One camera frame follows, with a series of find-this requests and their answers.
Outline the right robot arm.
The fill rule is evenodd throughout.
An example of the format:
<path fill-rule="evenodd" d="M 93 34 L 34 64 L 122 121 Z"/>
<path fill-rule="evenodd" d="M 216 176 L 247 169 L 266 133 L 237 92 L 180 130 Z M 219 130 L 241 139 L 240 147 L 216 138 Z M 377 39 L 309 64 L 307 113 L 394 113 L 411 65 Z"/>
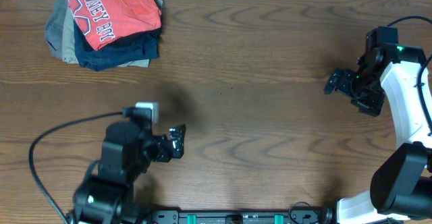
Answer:
<path fill-rule="evenodd" d="M 361 113 L 378 116 L 390 105 L 395 152 L 376 170 L 367 191 L 338 200 L 335 223 L 403 223 L 431 218 L 431 92 L 427 58 L 401 45 L 398 31 L 379 26 L 366 35 L 359 69 L 337 68 L 324 93 L 339 92 Z"/>

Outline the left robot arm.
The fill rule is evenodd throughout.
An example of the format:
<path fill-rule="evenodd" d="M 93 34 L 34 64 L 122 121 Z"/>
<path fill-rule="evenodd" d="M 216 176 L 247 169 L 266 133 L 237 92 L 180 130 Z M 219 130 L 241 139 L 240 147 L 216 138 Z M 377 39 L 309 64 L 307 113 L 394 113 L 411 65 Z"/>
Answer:
<path fill-rule="evenodd" d="M 124 120 L 105 131 L 101 158 L 89 166 L 73 196 L 70 223 L 151 223 L 151 210 L 134 202 L 134 182 L 153 162 L 168 163 L 184 155 L 184 124 L 155 135 L 154 111 L 125 108 Z"/>

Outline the red t-shirt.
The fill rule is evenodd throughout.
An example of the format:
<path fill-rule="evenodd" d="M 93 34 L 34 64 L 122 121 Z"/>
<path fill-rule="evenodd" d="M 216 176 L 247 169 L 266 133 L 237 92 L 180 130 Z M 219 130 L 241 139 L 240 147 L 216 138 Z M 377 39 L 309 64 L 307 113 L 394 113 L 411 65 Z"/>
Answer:
<path fill-rule="evenodd" d="M 67 0 L 86 41 L 96 51 L 115 40 L 161 27 L 155 0 Z"/>

